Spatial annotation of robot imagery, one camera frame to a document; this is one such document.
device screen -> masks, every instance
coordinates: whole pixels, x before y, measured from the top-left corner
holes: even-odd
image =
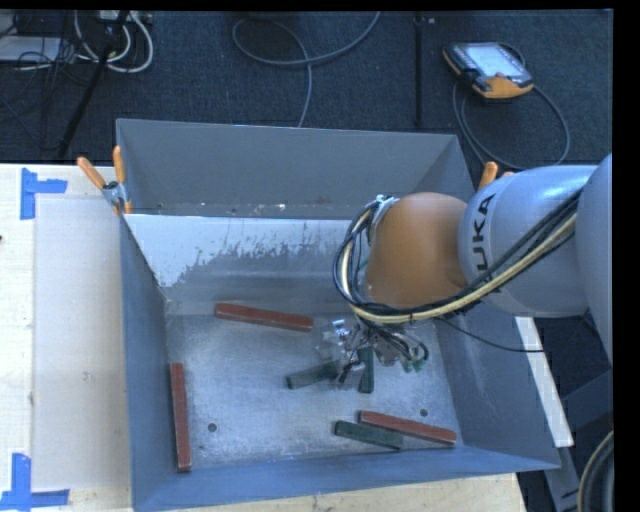
[[[492,46],[467,46],[467,55],[478,65],[484,76],[518,76],[522,70],[516,67],[498,48]]]

black stand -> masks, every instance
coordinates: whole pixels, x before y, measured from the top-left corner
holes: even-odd
[[[58,148],[58,159],[62,160],[64,158],[67,149],[69,148],[69,144],[71,144],[71,140],[76,133],[76,129],[78,128],[78,124],[80,124],[80,120],[82,119],[82,115],[84,114],[85,109],[87,108],[87,104],[93,95],[93,91],[98,84],[98,80],[104,71],[105,66],[107,65],[107,60],[109,59],[109,55],[113,51],[120,34],[122,32],[122,27],[124,26],[127,17],[129,16],[129,10],[121,10],[118,12],[118,17],[116,21],[112,25],[107,25],[106,33],[107,33],[107,42],[104,46],[102,54],[100,56],[100,60],[98,61],[98,65],[93,75],[91,76],[91,80],[89,81],[89,85],[84,91],[82,99],[76,108],[76,111],[73,113],[71,120],[67,126],[64,135],[60,139],[60,147]]]
[[[414,123],[418,130],[424,128],[422,120],[422,29],[426,18],[422,11],[416,11],[413,24],[416,27],[416,118]]]

blue corner marker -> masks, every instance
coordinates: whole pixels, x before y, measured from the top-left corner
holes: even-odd
[[[26,167],[22,168],[22,189],[20,197],[20,219],[33,219],[36,216],[36,194],[64,194],[67,190],[65,180],[38,181],[38,174]]]
[[[67,504],[69,489],[51,492],[31,492],[31,458],[21,453],[12,455],[11,490],[0,496],[0,510],[30,512],[34,507],[55,507]]]

gray bin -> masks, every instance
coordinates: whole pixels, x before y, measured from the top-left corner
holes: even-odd
[[[121,255],[135,510],[559,466],[526,354],[446,324],[415,327],[431,354],[420,372],[376,362],[371,394],[285,384],[319,363],[323,326],[352,321],[332,263],[362,206],[377,194],[473,195],[455,136],[134,119],[116,130],[133,203]],[[314,329],[218,319],[219,301],[310,315]],[[482,304],[453,322],[522,346],[513,317]],[[182,473],[172,362],[187,387],[193,466]],[[363,409],[449,428],[457,443],[392,452],[333,435]]]

handheld device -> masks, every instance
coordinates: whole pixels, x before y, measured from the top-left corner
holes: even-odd
[[[442,53],[453,71],[488,101],[512,100],[533,89],[531,74],[499,43],[452,43]]]

